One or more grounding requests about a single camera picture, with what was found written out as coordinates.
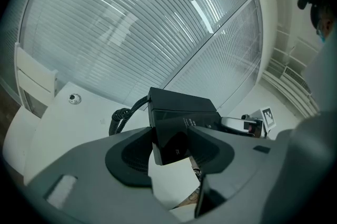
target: dark floor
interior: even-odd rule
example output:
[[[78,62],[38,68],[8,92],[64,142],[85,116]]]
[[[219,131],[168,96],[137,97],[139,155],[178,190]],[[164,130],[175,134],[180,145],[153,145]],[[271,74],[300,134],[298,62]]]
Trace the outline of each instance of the dark floor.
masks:
[[[2,152],[2,147],[4,145],[7,130],[16,114],[19,110],[20,105],[13,100],[8,93],[0,86],[0,151]],[[12,176],[13,180],[19,184],[23,185],[23,176],[16,172],[9,165],[6,165],[9,174]]]

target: coiled black cable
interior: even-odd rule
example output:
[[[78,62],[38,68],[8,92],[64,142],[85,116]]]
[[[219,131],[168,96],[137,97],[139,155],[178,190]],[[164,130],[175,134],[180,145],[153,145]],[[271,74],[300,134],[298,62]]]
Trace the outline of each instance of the coiled black cable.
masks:
[[[144,104],[146,104],[148,101],[147,96],[141,98],[138,100],[131,109],[128,108],[122,108],[117,110],[111,117],[111,123],[109,127],[109,136],[114,134],[119,134],[127,121],[132,117],[132,115]]]

